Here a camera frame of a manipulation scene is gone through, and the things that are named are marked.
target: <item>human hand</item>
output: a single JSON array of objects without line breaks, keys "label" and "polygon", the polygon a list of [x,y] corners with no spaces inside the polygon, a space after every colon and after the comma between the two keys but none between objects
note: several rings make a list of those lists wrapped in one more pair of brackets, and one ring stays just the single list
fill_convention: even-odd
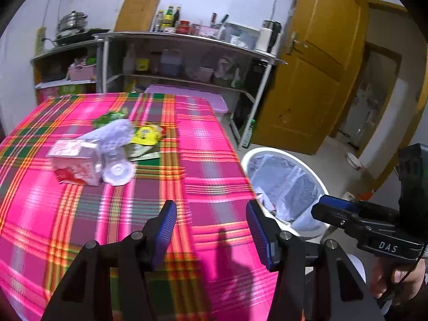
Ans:
[{"label": "human hand", "polygon": [[[381,264],[381,260],[377,259],[372,270],[372,279],[370,281],[370,292],[375,298],[379,298],[386,290],[386,279],[390,278],[391,282],[397,284],[413,267],[413,265],[402,265],[396,267],[391,276],[385,276],[387,265]],[[425,261],[421,259],[416,268],[403,281],[401,292],[393,300],[393,305],[400,305],[412,299],[418,293],[425,278]]]}]

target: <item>screw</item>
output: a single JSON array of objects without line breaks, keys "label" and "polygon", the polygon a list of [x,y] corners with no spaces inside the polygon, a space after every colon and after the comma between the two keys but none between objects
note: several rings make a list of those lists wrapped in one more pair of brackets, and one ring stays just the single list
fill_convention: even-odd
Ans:
[{"label": "screw", "polygon": [[131,238],[133,238],[134,240],[140,240],[143,236],[144,234],[140,231],[135,231],[131,234]]},{"label": "screw", "polygon": [[325,244],[327,245],[327,247],[331,248],[331,249],[335,249],[339,244],[337,244],[337,241],[335,240],[326,240]]},{"label": "screw", "polygon": [[93,249],[95,246],[97,246],[97,242],[95,240],[89,240],[86,244],[85,247],[87,249]]},{"label": "screw", "polygon": [[281,239],[284,239],[284,240],[290,240],[292,238],[292,236],[293,235],[289,231],[282,231],[280,233]]}]

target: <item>plaid tablecloth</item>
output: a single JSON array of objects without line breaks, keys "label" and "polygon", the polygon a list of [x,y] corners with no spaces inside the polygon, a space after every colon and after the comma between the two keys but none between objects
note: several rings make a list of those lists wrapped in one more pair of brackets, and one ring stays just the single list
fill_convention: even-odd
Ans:
[{"label": "plaid tablecloth", "polygon": [[[136,126],[166,128],[161,158],[138,162],[119,187],[59,184],[45,155],[60,138],[126,107]],[[164,265],[148,274],[159,320],[266,320],[276,282],[261,265],[245,219],[254,197],[212,108],[163,94],[49,99],[0,146],[0,287],[23,320],[40,320],[85,242],[123,239],[167,199],[178,219]],[[112,272],[114,316],[121,318]]]}]

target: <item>trash can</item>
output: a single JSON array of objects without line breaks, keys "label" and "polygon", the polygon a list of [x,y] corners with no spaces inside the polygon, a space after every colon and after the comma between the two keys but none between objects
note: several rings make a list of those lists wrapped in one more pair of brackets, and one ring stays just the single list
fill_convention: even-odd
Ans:
[{"label": "trash can", "polygon": [[275,148],[260,147],[247,152],[241,166],[265,216],[274,218],[282,230],[305,239],[324,234],[329,225],[314,220],[311,209],[328,191],[303,161]]}]

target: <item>brown door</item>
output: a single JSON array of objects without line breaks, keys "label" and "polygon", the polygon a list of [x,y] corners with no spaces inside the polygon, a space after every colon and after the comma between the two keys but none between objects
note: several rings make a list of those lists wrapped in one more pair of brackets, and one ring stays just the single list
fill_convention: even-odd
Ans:
[{"label": "brown door", "polygon": [[306,154],[318,150],[358,74],[368,17],[365,0],[296,0],[279,54],[288,65],[277,68],[254,143]]}]

